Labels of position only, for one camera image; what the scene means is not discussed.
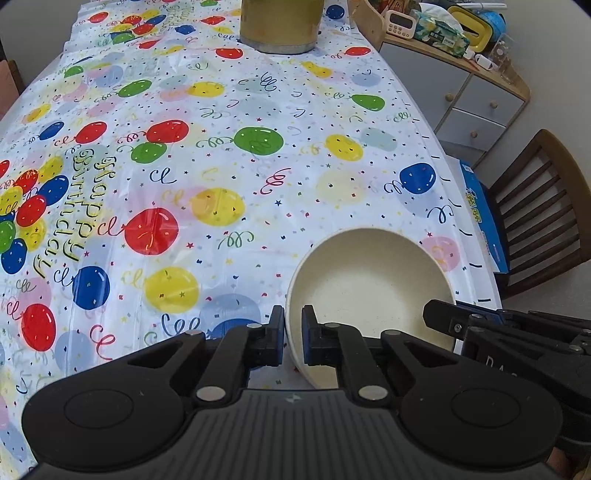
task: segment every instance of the ribbed black surface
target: ribbed black surface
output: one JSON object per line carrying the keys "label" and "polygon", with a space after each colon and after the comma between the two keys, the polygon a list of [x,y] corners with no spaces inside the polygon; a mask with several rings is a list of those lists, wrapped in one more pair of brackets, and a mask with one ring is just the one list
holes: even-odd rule
{"label": "ribbed black surface", "polygon": [[411,444],[384,410],[327,391],[246,390],[205,410],[160,457],[125,471],[65,472],[43,465],[29,480],[556,480],[544,465],[469,472]]}

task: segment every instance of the balloon print tablecloth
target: balloon print tablecloth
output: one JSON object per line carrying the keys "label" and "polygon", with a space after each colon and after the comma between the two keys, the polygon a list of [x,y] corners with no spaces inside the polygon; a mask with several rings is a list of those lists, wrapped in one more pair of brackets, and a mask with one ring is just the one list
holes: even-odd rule
{"label": "balloon print tablecloth", "polygon": [[238,0],[81,8],[0,143],[2,478],[34,465],[20,415],[39,388],[187,329],[266,323],[338,229],[402,232],[458,300],[494,304],[433,133],[346,2],[326,7],[293,57],[238,42]]}

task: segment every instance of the green tissue box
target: green tissue box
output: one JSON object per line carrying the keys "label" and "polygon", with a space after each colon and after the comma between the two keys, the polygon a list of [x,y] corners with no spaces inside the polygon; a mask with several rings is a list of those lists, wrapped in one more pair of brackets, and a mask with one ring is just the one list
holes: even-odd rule
{"label": "green tissue box", "polygon": [[414,38],[459,59],[464,56],[470,41],[462,33],[417,10],[412,10],[411,15],[417,20]]}

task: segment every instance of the green balloon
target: green balloon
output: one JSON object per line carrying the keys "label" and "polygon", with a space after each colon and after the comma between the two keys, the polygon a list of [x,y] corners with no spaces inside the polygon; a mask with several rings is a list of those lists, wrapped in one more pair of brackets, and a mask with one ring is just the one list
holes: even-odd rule
{"label": "green balloon", "polygon": [[238,148],[255,155],[271,155],[283,146],[283,137],[264,127],[246,127],[234,136]]}
{"label": "green balloon", "polygon": [[66,70],[64,74],[64,78],[73,77],[74,75],[79,75],[84,71],[84,69],[80,65],[74,65]]}
{"label": "green balloon", "polygon": [[351,95],[351,100],[372,112],[379,112],[386,105],[383,98],[375,95]]}
{"label": "green balloon", "polygon": [[117,45],[118,43],[125,43],[126,41],[133,40],[134,38],[135,35],[133,35],[133,33],[120,33],[119,35],[113,37],[113,45]]}
{"label": "green balloon", "polygon": [[10,220],[0,223],[0,254],[10,249],[14,237],[17,235],[17,229]]}
{"label": "green balloon", "polygon": [[137,163],[152,163],[166,153],[166,144],[146,142],[138,145],[131,152],[131,159]]}
{"label": "green balloon", "polygon": [[139,95],[142,92],[145,92],[152,86],[152,82],[149,80],[136,80],[135,82],[130,83],[129,85],[124,86],[117,95],[123,98],[133,97],[134,95]]}

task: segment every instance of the cabinet top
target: cabinet top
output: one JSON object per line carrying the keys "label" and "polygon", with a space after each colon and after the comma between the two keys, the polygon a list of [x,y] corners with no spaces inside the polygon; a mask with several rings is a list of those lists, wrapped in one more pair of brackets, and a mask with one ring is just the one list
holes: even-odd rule
{"label": "cabinet top", "polygon": [[468,62],[466,59],[457,59],[445,53],[444,51],[439,50],[438,48],[432,47],[431,45],[427,45],[426,43],[415,39],[405,40],[400,37],[395,37],[394,35],[386,34],[384,43],[390,43],[392,45],[396,45],[397,47],[408,48],[409,50],[414,50],[416,52],[429,55],[430,57],[454,65],[462,70],[466,70],[467,72],[476,75],[477,77],[494,83],[498,87],[521,98],[525,102],[528,102],[530,99],[530,89],[519,75],[517,76],[515,84],[512,85],[503,80],[501,75],[499,75],[497,72],[489,72],[484,70],[472,62]]}

